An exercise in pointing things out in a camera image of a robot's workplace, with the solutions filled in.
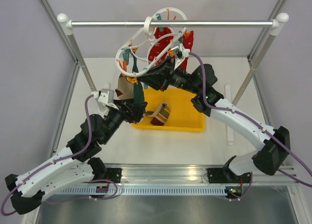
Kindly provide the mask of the beige striped sock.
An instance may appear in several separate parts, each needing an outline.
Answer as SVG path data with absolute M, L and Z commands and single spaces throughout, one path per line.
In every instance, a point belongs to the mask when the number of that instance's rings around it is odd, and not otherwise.
M 122 74 L 118 77 L 115 93 L 120 100 L 134 99 L 134 84 Z
M 146 111 L 145 115 L 152 118 L 151 125 L 164 126 L 170 116 L 170 108 L 166 102 L 161 103 L 155 111 Z

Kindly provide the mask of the white clip sock hanger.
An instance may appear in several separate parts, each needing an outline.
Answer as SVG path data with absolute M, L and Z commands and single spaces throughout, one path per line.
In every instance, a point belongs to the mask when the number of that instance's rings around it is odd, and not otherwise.
M 162 20 L 163 16 L 167 16 L 165 20 L 187 19 L 186 15 L 181 10 L 172 7 L 160 9 L 153 16 L 155 16 L 156 20 Z M 130 83 L 136 83 L 139 76 L 149 71 L 157 60 L 166 53 L 168 48 L 172 49 L 182 44 L 182 36 L 187 29 L 182 29 L 181 27 L 179 30 L 171 29 L 173 33 L 168 34 L 168 36 L 174 36 L 174 39 L 151 63 L 148 63 L 148 53 L 156 42 L 154 27 L 150 30 L 151 34 L 149 36 L 143 32 L 138 34 L 138 30 L 117 51 L 115 56 L 117 69 Z

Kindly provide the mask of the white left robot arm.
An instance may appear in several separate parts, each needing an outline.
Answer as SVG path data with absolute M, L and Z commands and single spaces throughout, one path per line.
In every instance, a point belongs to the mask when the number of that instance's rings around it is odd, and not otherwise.
M 86 120 L 67 145 L 53 157 L 33 170 L 22 174 L 10 174 L 5 183 L 10 191 L 1 204 L 3 216 L 5 204 L 11 201 L 13 213 L 27 214 L 57 192 L 79 183 L 100 183 L 107 178 L 107 168 L 96 157 L 123 122 L 138 123 L 143 118 L 147 102 L 136 103 L 132 99 L 114 100 L 108 115 L 89 114 L 85 106 Z

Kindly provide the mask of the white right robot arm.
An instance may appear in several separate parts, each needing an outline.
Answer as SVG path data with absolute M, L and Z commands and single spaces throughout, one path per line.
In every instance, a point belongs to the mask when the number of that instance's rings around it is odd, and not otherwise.
M 191 74 L 181 68 L 174 69 L 174 65 L 173 59 L 166 59 L 138 80 L 154 90 L 165 91 L 173 86 L 193 93 L 191 103 L 197 112 L 226 124 L 255 148 L 254 152 L 228 159 L 222 171 L 224 180 L 233 183 L 240 175 L 255 170 L 273 176 L 289 155 L 289 130 L 256 121 L 229 102 L 214 89 L 217 77 L 210 64 L 201 61 Z

